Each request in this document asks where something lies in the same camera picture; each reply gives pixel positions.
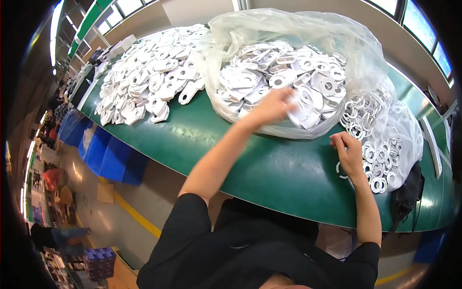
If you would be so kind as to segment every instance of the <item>floor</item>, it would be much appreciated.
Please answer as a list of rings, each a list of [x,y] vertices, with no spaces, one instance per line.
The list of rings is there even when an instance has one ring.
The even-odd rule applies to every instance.
[[[114,204],[97,200],[102,182],[82,161],[76,148],[61,145],[60,166],[67,172],[69,186],[76,192],[77,215],[91,228],[95,247],[117,246],[121,257],[134,270],[148,261],[185,176],[149,160],[141,186],[115,183]],[[210,202],[209,215],[215,223],[222,202],[230,198],[219,192]],[[375,288],[413,288],[428,268],[413,264],[420,233],[391,234],[382,243]],[[348,230],[322,225],[316,245],[337,258],[348,254]]]

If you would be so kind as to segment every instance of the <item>red bag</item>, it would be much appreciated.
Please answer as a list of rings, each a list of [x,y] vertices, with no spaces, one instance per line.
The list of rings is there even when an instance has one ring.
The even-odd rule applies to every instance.
[[[45,181],[45,187],[49,191],[55,191],[58,189],[58,181],[61,176],[62,169],[53,169],[53,170],[47,170],[46,172],[43,173],[42,177],[43,180]]]

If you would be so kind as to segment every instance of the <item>green table surface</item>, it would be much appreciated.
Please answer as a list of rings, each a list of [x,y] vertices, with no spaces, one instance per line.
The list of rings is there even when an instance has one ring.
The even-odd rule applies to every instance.
[[[94,114],[100,101],[99,91],[105,74],[100,77],[81,112],[101,126]],[[427,115],[438,145],[448,157],[444,124],[431,103],[409,81],[390,69],[389,77],[396,86],[398,99],[410,107],[417,119]],[[151,123],[150,114],[128,126],[108,124],[103,128],[124,143],[151,159],[188,175],[197,161],[213,147],[231,124],[212,108],[206,91],[198,92],[187,105],[177,97],[169,103],[167,121]],[[328,136],[342,131],[337,124],[330,132],[314,140],[290,140],[255,134],[231,169],[221,191],[234,197],[305,219],[355,228],[354,189],[349,180],[339,178],[335,165],[337,153],[329,146]],[[427,141],[420,167],[425,177],[422,200],[397,232],[410,232],[419,215],[415,231],[448,226],[454,216],[454,189],[450,167],[442,160],[443,173],[436,179]],[[383,231],[391,228],[390,193],[374,195]]]

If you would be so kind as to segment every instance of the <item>black bag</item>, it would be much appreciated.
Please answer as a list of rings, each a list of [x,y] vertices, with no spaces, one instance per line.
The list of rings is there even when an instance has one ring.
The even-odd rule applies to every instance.
[[[398,228],[399,223],[414,209],[417,201],[422,198],[422,191],[424,190],[425,178],[422,176],[419,163],[416,162],[411,169],[411,172],[407,176],[404,184],[398,189],[391,192],[391,220],[393,225],[391,232],[395,232]],[[419,212],[414,220],[412,231],[414,232],[415,226],[417,225],[417,219],[419,218]]]

